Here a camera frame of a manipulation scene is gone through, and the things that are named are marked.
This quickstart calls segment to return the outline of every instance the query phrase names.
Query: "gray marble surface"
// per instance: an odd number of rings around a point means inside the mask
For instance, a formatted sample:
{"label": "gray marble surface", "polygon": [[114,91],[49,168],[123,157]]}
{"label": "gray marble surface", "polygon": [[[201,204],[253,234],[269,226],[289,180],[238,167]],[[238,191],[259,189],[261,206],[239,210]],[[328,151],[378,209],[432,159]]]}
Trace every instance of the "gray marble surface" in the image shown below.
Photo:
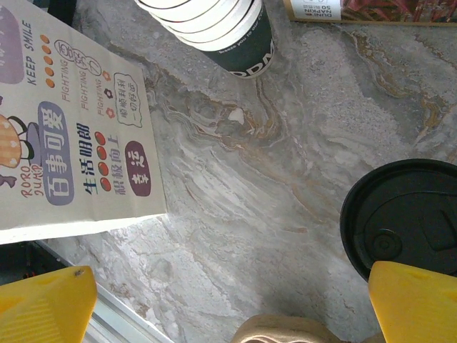
{"label": "gray marble surface", "polygon": [[176,343],[229,342],[260,313],[376,333],[344,197],[390,161],[457,157],[457,29],[291,23],[266,5],[277,53],[246,81],[133,0],[79,1],[77,28],[144,69],[169,214],[49,243]]}

